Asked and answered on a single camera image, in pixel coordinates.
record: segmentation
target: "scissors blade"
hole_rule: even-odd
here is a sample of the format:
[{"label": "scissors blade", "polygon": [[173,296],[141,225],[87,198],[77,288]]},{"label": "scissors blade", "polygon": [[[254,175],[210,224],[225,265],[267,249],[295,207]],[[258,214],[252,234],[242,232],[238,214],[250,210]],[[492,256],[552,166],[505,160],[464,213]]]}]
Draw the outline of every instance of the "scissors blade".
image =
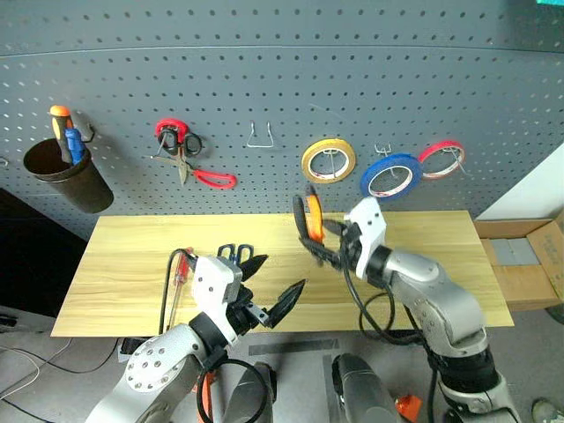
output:
[{"label": "scissors blade", "polygon": [[144,156],[144,157],[148,157],[151,160],[157,160],[160,161],[161,163],[166,163],[168,165],[176,166],[176,160],[172,160],[167,157],[161,157],[161,156]]},{"label": "scissors blade", "polygon": [[186,178],[188,178],[188,166],[184,160],[184,150],[182,146],[178,147],[178,154],[176,155],[176,166],[178,167],[178,175],[180,176],[180,183],[184,185]]}]

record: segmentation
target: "black tool holder cup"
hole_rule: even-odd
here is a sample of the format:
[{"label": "black tool holder cup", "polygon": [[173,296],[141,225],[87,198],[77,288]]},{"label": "black tool holder cup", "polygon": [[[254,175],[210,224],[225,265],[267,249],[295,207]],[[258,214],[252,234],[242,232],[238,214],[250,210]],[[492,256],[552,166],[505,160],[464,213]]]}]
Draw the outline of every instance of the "black tool holder cup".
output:
[{"label": "black tool holder cup", "polygon": [[61,150],[56,139],[46,139],[29,149],[24,156],[24,166],[37,179],[63,194],[82,212],[102,212],[114,201],[112,190],[92,163],[92,155],[87,148],[81,161],[70,165],[61,160]]}]

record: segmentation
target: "gray pegboard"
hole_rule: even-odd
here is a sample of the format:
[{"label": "gray pegboard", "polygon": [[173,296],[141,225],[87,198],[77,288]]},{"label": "gray pegboard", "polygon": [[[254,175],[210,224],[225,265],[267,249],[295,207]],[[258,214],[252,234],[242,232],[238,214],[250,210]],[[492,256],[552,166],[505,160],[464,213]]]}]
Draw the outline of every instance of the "gray pegboard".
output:
[{"label": "gray pegboard", "polygon": [[[319,186],[324,208],[344,211],[379,158],[375,143],[417,155],[453,137],[466,147],[472,177],[422,182],[384,210],[477,215],[561,143],[564,56],[524,51],[563,51],[560,9],[263,3],[239,2],[235,14],[221,2],[194,4],[192,14],[184,2],[77,2],[63,14],[44,2],[4,3],[0,155],[10,165],[0,169],[2,186],[71,231],[92,231],[95,217],[71,208],[21,162],[52,137],[54,103],[80,110],[99,132],[90,148],[115,193],[104,214],[289,212],[306,182],[301,155],[323,137],[343,137],[357,154],[344,181]],[[235,189],[191,178],[181,187],[175,169],[143,157],[155,152],[153,127],[167,116],[204,137],[192,162],[237,174]],[[245,147],[251,120],[258,142],[268,141],[271,122],[275,148]]]}]

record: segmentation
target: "wooden table surface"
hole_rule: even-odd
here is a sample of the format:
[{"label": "wooden table surface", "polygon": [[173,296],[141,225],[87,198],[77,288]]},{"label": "wooden table surface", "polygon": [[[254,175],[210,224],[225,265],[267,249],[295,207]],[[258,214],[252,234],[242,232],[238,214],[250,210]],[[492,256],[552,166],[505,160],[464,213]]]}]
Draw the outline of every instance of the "wooden table surface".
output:
[{"label": "wooden table surface", "polygon": [[[326,217],[342,219],[342,213]],[[391,211],[386,244],[430,256],[452,280],[473,293],[489,326],[512,326],[513,321],[482,244],[466,211]],[[168,255],[193,247],[198,255],[215,255],[221,244],[249,243],[255,254],[270,257],[246,285],[254,302],[270,307],[287,286],[308,282],[295,309],[276,328],[279,331],[356,330],[359,311],[342,273],[329,265],[317,267],[301,246],[290,214],[203,216],[100,217],[56,320],[54,337],[151,336],[158,332],[160,296]],[[336,249],[338,238],[325,240]],[[353,278],[363,298],[376,290]],[[182,293],[177,323],[196,313],[190,285]],[[386,300],[370,311],[386,321]],[[403,308],[397,307],[396,328],[409,328]]]}]

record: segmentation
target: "scissors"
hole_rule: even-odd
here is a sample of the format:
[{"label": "scissors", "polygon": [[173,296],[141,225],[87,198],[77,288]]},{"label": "scissors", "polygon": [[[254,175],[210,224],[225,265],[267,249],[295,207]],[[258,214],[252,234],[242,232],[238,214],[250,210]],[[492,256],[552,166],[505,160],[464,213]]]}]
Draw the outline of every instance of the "scissors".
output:
[{"label": "scissors", "polygon": [[[237,178],[233,174],[218,174],[195,169],[186,161],[187,156],[195,156],[201,152],[202,140],[198,135],[189,132],[188,125],[183,121],[173,118],[162,119],[157,123],[155,134],[160,147],[157,154],[149,158],[178,167],[182,185],[188,179],[188,174],[193,174],[198,181],[214,189],[231,189],[237,183]],[[189,146],[190,140],[196,141],[195,147]],[[159,156],[161,150],[166,151],[173,158]]]},{"label": "scissors", "polygon": [[[229,255],[227,257],[225,257],[223,255],[224,250],[229,251]],[[243,252],[245,250],[247,250],[249,252],[249,257],[242,260]],[[249,260],[249,259],[253,258],[254,254],[255,254],[255,249],[250,244],[240,244],[239,247],[237,247],[237,255],[235,255],[235,244],[226,244],[226,245],[222,245],[221,247],[218,248],[217,256],[218,257],[224,257],[227,260],[229,260],[231,263],[239,265],[239,264],[241,264],[241,262],[244,262],[245,260]]]}]

